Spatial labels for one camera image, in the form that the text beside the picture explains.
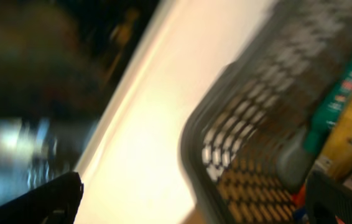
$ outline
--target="white table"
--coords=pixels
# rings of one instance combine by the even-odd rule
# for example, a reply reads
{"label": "white table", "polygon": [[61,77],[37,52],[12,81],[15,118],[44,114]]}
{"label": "white table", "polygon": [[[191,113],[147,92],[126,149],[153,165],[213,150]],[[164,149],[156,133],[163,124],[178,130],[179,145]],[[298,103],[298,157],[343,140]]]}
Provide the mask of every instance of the white table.
{"label": "white table", "polygon": [[273,0],[164,1],[76,168],[75,223],[180,223],[195,196],[184,124],[267,18]]}

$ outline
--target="gray basket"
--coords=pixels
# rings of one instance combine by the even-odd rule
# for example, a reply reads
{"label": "gray basket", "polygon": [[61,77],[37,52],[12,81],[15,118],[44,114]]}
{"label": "gray basket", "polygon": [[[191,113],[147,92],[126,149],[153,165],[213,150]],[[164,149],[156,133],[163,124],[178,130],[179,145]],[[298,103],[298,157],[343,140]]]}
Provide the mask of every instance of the gray basket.
{"label": "gray basket", "polygon": [[292,223],[286,145],[352,58],[352,0],[282,1],[189,118],[182,161],[209,223]]}

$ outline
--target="black object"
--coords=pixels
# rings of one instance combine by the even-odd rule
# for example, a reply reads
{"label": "black object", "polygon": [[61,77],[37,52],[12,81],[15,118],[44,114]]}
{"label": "black object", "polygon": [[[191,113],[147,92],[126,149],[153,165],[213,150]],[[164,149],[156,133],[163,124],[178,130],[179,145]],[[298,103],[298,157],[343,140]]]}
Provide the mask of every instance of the black object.
{"label": "black object", "polygon": [[337,224],[335,216],[352,224],[352,191],[320,172],[314,172],[306,188],[310,224]]}
{"label": "black object", "polygon": [[0,224],[73,223],[83,195],[76,172],[64,174],[0,207]]}
{"label": "black object", "polygon": [[271,13],[183,130],[183,166],[207,223],[294,222],[280,152],[352,58],[352,0],[282,1]]}

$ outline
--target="green bottle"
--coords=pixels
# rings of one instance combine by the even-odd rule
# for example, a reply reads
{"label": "green bottle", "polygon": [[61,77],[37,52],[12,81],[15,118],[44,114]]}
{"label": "green bottle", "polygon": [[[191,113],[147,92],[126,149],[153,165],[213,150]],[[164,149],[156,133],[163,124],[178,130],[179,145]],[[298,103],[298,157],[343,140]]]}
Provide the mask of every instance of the green bottle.
{"label": "green bottle", "polygon": [[341,80],[323,100],[313,115],[310,131],[303,142],[303,148],[318,155],[327,140],[346,102],[352,94],[352,61],[347,66]]}

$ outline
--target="plastic basket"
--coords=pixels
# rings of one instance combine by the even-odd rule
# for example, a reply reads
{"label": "plastic basket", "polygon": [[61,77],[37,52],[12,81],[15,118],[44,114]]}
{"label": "plastic basket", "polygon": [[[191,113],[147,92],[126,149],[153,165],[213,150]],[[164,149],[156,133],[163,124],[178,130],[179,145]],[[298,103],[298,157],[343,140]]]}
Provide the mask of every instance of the plastic basket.
{"label": "plastic basket", "polygon": [[280,150],[351,58],[352,0],[282,1],[274,8],[182,135],[183,165],[208,223],[293,223],[295,207],[276,172]]}

